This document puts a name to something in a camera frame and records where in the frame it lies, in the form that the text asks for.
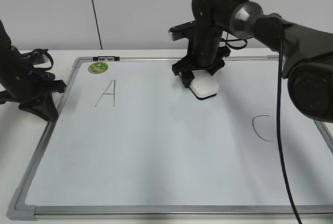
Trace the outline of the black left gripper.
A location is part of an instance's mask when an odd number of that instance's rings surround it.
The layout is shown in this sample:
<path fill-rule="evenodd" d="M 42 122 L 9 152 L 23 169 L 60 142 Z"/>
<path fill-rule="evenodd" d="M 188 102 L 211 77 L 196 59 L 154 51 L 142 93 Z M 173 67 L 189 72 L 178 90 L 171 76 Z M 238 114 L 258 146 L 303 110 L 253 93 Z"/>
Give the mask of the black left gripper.
<path fill-rule="evenodd" d="M 64 93 L 66 84 L 56 80 L 48 68 L 36 68 L 37 58 L 46 57 L 51 65 L 53 58 L 47 49 L 35 49 L 21 54 L 15 49 L 1 49 L 1 104 L 18 103 L 19 110 L 32 113 L 44 120 L 56 120 L 58 111 L 52 94 Z"/>

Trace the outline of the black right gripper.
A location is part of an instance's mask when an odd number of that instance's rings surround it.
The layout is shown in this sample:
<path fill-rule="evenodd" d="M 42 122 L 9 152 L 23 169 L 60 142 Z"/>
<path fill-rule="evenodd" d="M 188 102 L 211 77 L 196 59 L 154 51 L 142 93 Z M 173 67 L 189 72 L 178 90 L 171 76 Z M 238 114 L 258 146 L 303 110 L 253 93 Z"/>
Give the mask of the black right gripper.
<path fill-rule="evenodd" d="M 221 37 L 222 33 L 194 33 L 186 56 L 172 65 L 172 72 L 180 75 L 185 88 L 189 88 L 195 78 L 192 71 L 204 70 L 213 76 L 225 66 L 224 58 L 230 55 L 230 49 L 220 47 Z"/>

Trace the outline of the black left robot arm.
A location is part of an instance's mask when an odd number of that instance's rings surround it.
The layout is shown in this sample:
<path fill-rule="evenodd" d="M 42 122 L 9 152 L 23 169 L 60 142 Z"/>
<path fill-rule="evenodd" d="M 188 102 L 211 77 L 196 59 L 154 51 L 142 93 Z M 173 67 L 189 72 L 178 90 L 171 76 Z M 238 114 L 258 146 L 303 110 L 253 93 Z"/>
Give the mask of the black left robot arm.
<path fill-rule="evenodd" d="M 15 102 L 21 111 L 55 121 L 58 111 L 52 94 L 64 93 L 66 84 L 50 72 L 53 65 L 48 49 L 20 53 L 1 24 L 1 85 L 5 89 L 1 104 Z"/>

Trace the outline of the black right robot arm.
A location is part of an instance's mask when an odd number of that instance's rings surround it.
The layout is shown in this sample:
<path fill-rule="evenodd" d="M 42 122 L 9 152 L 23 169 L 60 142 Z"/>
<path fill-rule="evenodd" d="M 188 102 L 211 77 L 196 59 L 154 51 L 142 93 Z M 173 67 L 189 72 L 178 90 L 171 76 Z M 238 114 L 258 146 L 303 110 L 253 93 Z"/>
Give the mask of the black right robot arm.
<path fill-rule="evenodd" d="M 194 71 L 210 74 L 224 66 L 230 48 L 220 46 L 223 32 L 247 40 L 254 38 L 283 56 L 281 76 L 289 97 L 306 117 L 332 121 L 332 34 L 265 15 L 250 0 L 192 0 L 194 21 L 170 28 L 173 41 L 188 39 L 187 54 L 172 65 L 185 87 Z"/>

